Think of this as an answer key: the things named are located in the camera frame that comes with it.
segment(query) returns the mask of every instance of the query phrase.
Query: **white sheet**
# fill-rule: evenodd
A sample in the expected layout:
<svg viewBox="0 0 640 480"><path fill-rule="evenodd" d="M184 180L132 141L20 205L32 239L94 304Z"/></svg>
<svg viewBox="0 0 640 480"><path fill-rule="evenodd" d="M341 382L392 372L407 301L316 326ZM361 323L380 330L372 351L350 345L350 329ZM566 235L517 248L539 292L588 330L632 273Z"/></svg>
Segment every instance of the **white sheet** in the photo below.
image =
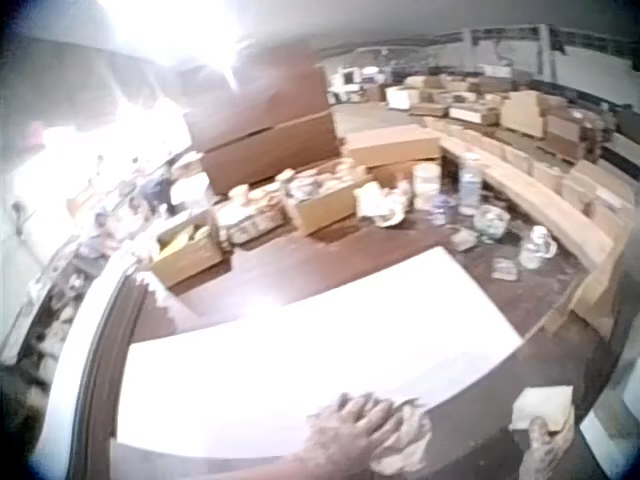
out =
<svg viewBox="0 0 640 480"><path fill-rule="evenodd" d="M184 456L284 455L340 392L435 406L521 341L436 248L260 318L132 345L117 437Z"/></svg>

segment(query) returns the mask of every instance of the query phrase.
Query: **plastic bottle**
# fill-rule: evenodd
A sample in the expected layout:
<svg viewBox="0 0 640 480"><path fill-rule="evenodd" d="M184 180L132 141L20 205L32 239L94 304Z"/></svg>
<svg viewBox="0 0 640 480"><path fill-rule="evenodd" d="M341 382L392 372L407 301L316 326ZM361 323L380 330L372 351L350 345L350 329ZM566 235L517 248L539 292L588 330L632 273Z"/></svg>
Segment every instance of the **plastic bottle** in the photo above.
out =
<svg viewBox="0 0 640 480"><path fill-rule="evenodd" d="M482 174L479 160L480 157L471 152L462 156L463 166L458 179L458 212L462 215L475 215L480 206Z"/></svg>

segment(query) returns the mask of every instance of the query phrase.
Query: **hand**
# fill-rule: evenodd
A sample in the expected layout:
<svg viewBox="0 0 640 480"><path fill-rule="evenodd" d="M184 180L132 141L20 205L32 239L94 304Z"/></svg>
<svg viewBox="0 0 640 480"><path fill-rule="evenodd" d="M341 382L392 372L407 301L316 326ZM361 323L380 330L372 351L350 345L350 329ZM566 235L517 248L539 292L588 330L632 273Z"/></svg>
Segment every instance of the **hand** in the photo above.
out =
<svg viewBox="0 0 640 480"><path fill-rule="evenodd" d="M312 478L337 480L368 468L371 457L402 425L393 402L342 395L311 420L311 433L294 459Z"/></svg>

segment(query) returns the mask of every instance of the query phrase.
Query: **dark wood table top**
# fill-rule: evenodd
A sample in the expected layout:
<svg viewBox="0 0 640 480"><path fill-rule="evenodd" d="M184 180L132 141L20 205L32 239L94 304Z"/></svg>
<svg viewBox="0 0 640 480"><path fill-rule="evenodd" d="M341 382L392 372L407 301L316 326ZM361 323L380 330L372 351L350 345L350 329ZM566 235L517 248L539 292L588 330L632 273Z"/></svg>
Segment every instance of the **dark wood table top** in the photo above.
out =
<svg viewBox="0 0 640 480"><path fill-rule="evenodd" d="M499 478L491 475L517 471L526 448L526 443L506 428L511 405L522 389L574 385L574 402L581 419L606 383L615 359L600 337L578 318L570 319L554 335L541 328L543 317L587 274L564 248L560 247L541 269L521 272L517 282L491 279L491 259L496 255L516 258L520 234L530 227L526 217L512 214L515 231L498 244L479 244L465 253L455 253L451 248L455 227L435 227L421 213L409 215L391 229L379 229L355 218L310 237L297 235L289 226L282 227L252 245L236 249L226 263L172 289L196 315L170 318L152 306L145 309L133 341L233 321L255 313L251 310L254 305L264 305L265 301L270 305L296 302L444 246L526 342L480 381L432 409L434 437L429 444L429 465L421 473L442 479L472 478L470 472L475 478ZM456 216L453 220L469 222ZM173 472L163 478L180 478L268 461L272 459L191 459L112 444L112 472L119 472L112 475L114 478L154 478L152 473L160 468ZM477 476L477 469L488 476Z"/></svg>
<svg viewBox="0 0 640 480"><path fill-rule="evenodd" d="M452 223L469 223L454 215ZM526 232L523 221L516 230ZM433 226L413 213L399 226L380 229L348 218L310 237L282 229L245 249L236 249L225 263L206 270L172 289L198 318L164 321L141 316L134 342L161 338L236 320L256 313L256 306L286 305L383 270L433 247L444 246L486 291L523 337L533 334L541 319L586 275L568 251L536 271L521 272L517 282L491 278L494 256L515 259L520 236L508 232L497 244L478 244L456 253L450 237L457 227Z"/></svg>

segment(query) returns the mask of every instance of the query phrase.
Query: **ceiling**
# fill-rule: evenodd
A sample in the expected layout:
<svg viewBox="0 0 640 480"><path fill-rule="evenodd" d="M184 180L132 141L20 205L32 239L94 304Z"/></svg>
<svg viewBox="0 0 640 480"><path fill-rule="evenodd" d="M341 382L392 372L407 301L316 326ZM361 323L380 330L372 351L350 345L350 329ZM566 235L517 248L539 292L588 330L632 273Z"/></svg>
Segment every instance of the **ceiling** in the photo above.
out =
<svg viewBox="0 0 640 480"><path fill-rule="evenodd" d="M128 0L127 5L145 1L145 5L152 3ZM173 25L189 5L215 0L164 1L174 2L180 10L164 25L157 25L159 19L153 9L145 10L137 40L122 36L98 0L33 0L22 9L13 28L41 39L180 65L191 60L190 53L176 47L180 35ZM552 23L632 36L638 18L631 10L632 3L631 0L227 0L245 38L257 41L307 38L317 48L507 24ZM156 25L156 31L160 29L165 38L175 40L168 54L158 51L157 42L139 41L145 38L150 25Z"/></svg>

